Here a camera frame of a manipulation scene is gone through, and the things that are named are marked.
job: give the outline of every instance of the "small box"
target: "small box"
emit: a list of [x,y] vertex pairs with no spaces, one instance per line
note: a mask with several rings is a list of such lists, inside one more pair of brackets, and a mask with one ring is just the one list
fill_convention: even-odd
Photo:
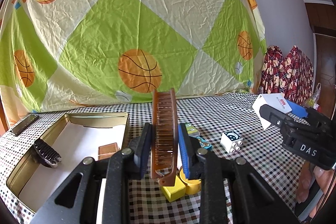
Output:
[[201,137],[197,137],[197,139],[199,141],[199,145],[201,146],[201,148],[205,148],[208,150],[212,149],[212,145],[208,143],[206,140],[202,139]]
[[224,147],[227,153],[233,153],[240,150],[243,145],[243,138],[233,130],[224,132],[220,144]]
[[287,103],[286,99],[280,93],[260,94],[254,101],[252,108],[258,115],[261,125],[265,130],[271,123],[260,116],[259,110],[262,105],[269,105],[282,113],[288,114],[292,111],[292,108]]
[[187,129],[187,133],[190,137],[199,137],[200,136],[200,132],[190,123],[185,123],[185,128]]
[[111,143],[98,147],[98,160],[111,158],[116,152],[119,151],[117,143]]
[[186,186],[179,179],[178,176],[175,176],[175,185],[174,186],[162,186],[161,191],[165,195],[166,199],[169,202],[173,202],[185,195]]

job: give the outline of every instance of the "plastic bag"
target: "plastic bag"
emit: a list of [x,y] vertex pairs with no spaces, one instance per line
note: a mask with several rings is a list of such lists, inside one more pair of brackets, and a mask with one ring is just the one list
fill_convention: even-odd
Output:
[[304,107],[312,107],[317,110],[319,108],[317,101],[320,98],[320,93],[321,93],[321,83],[318,83],[315,92],[312,94],[312,96],[310,96],[307,100],[305,100],[301,105]]

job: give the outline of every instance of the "white cube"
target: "white cube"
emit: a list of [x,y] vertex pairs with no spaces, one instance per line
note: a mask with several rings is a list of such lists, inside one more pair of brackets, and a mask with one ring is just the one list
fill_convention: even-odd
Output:
[[243,145],[243,138],[235,131],[224,132],[220,144],[224,147],[227,153],[233,153],[240,150]]

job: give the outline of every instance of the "metal screw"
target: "metal screw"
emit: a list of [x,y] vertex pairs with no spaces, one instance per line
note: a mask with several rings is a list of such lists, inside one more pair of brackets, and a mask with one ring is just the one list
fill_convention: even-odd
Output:
[[236,158],[236,163],[239,164],[239,165],[244,165],[246,163],[246,159],[244,158]]
[[132,149],[130,149],[130,148],[124,148],[123,150],[121,150],[121,153],[123,154],[123,155],[129,155],[130,153],[132,153]]
[[208,153],[208,150],[206,150],[205,148],[199,148],[197,149],[197,153],[199,155],[205,155],[206,153]]
[[91,157],[86,157],[86,158],[83,160],[83,163],[84,163],[85,165],[89,165],[89,164],[93,163],[93,158],[91,158]]

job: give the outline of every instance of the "brown box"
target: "brown box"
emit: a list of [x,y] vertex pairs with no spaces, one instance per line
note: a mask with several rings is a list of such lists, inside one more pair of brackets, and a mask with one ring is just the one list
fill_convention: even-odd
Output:
[[117,143],[111,143],[98,147],[98,160],[103,160],[112,157],[119,151]]

